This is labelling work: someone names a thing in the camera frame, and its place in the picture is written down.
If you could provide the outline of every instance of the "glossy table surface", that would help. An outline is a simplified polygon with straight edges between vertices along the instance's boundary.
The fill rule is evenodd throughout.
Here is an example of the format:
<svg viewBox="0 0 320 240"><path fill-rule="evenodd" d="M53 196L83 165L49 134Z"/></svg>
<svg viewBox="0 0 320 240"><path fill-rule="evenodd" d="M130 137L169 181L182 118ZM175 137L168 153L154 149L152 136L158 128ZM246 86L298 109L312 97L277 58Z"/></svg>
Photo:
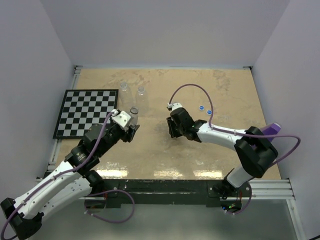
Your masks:
<svg viewBox="0 0 320 240"><path fill-rule="evenodd" d="M140 128L131 143L118 142L95 167L103 178L127 179L222 179L240 164L235 151L211 143L171 138L166 118L167 103L181 85L195 83L207 90L214 105L212 123L232 129L266 125L249 69L82 69L76 89L119 89L127 82L133 98L145 87L149 111L139 116ZM209 101L201 89L187 86L174 97L194 120L209 120ZM122 108L119 99L118 108ZM57 163L78 140L62 140ZM264 179L280 179L277 166Z"/></svg>

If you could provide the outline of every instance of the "white square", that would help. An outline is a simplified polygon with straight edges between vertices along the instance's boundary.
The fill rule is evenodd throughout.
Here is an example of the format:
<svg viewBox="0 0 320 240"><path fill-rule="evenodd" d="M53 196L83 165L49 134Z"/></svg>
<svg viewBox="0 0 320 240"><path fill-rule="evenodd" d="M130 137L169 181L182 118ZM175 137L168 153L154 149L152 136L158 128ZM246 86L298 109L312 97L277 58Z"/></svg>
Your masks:
<svg viewBox="0 0 320 240"><path fill-rule="evenodd" d="M109 97L109 101L114 101L114 100L116 100L116 97L115 97L115 96L110 96L110 97Z"/></svg>
<svg viewBox="0 0 320 240"><path fill-rule="evenodd" d="M101 107L100 107L100 106L95 106L95 107L94 107L94 112L95 112L95 113L101 112Z"/></svg>
<svg viewBox="0 0 320 240"><path fill-rule="evenodd" d="M87 113L89 110L89 107L88 106L83 106L82 109L81 109L81 112L82 113Z"/></svg>
<svg viewBox="0 0 320 240"><path fill-rule="evenodd" d="M102 111L100 112L100 118L105 118L107 116L107 113Z"/></svg>
<svg viewBox="0 0 320 240"><path fill-rule="evenodd" d="M98 124L99 123L99 118L93 118L92 119L92 124Z"/></svg>
<svg viewBox="0 0 320 240"><path fill-rule="evenodd" d="M71 106L69 108L69 113L75 113L76 112L76 107L75 106Z"/></svg>
<svg viewBox="0 0 320 240"><path fill-rule="evenodd" d="M85 134L85 130L78 130L76 131L77 136L83 136Z"/></svg>
<svg viewBox="0 0 320 240"><path fill-rule="evenodd" d="M64 130L63 136L70 136L71 130Z"/></svg>
<svg viewBox="0 0 320 240"><path fill-rule="evenodd" d="M88 113L86 114L86 117L87 117L87 118L93 118L93 117L94 117L94 113L93 113L93 112L88 112Z"/></svg>
<svg viewBox="0 0 320 240"><path fill-rule="evenodd" d="M88 130L92 126L92 123L86 123L84 125L84 130Z"/></svg>
<svg viewBox="0 0 320 240"><path fill-rule="evenodd" d="M79 124L78 123L74 123L71 126L71 130L77 130L79 128Z"/></svg>
<svg viewBox="0 0 320 240"><path fill-rule="evenodd" d="M64 105L63 105L64 108L69 108L70 106L71 106L71 102L70 101L64 102Z"/></svg>
<svg viewBox="0 0 320 240"><path fill-rule="evenodd" d="M85 124L86 123L86 118L80 118L79 123L80 124Z"/></svg>
<svg viewBox="0 0 320 240"><path fill-rule="evenodd" d="M67 113L67 112L63 112L63 113L61 114L61 118L62 118L62 119L67 119L67 118L68 118L68 113Z"/></svg>
<svg viewBox="0 0 320 240"><path fill-rule="evenodd" d="M66 128L66 125L63 123L60 123L58 126L58 130L65 130L65 128Z"/></svg>

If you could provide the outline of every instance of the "purple object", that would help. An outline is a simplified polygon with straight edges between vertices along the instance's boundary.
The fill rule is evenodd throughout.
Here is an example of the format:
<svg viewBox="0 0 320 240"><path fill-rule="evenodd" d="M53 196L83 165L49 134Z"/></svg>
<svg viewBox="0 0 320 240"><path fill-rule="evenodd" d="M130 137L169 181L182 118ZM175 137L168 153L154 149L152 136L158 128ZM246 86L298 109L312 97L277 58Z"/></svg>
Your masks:
<svg viewBox="0 0 320 240"><path fill-rule="evenodd" d="M275 122L260 128L260 130L263 135L277 135L281 130L281 125ZM272 142L273 139L274 137L268 138L270 142Z"/></svg>

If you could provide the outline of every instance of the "white wall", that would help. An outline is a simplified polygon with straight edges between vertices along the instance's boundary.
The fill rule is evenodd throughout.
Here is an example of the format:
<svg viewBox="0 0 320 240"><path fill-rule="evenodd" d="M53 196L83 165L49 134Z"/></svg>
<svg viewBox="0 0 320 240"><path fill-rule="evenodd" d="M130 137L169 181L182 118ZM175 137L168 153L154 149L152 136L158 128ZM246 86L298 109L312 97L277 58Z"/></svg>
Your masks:
<svg viewBox="0 0 320 240"><path fill-rule="evenodd" d="M0 1L0 202L45 172L72 68L39 0Z"/></svg>
<svg viewBox="0 0 320 240"><path fill-rule="evenodd" d="M291 0L253 66L264 116L301 137L279 164L290 177L307 237L320 234L320 1ZM283 153L293 141L278 141Z"/></svg>
<svg viewBox="0 0 320 240"><path fill-rule="evenodd" d="M289 0L41 0L72 63L243 67Z"/></svg>

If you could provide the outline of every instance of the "floor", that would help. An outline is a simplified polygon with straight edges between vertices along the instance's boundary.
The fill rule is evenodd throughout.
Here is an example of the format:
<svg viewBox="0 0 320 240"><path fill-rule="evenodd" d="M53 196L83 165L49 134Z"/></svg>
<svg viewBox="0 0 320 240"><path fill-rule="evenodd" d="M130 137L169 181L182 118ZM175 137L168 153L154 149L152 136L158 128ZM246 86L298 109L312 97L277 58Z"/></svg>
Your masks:
<svg viewBox="0 0 320 240"><path fill-rule="evenodd" d="M103 157L96 170L103 178L128 179L222 179L240 164L236 152L210 143L172 139L166 118L166 106L181 85L195 83L204 87L214 105L213 124L247 129L266 125L256 87L249 69L82 69L76 89L118 89L125 81L133 97L139 86L149 96L149 112L139 116L141 125L131 143L118 142ZM196 87L182 88L174 97L194 120L208 120L203 105L210 105ZM60 163L78 140L62 140ZM280 179L277 166L264 179Z"/></svg>

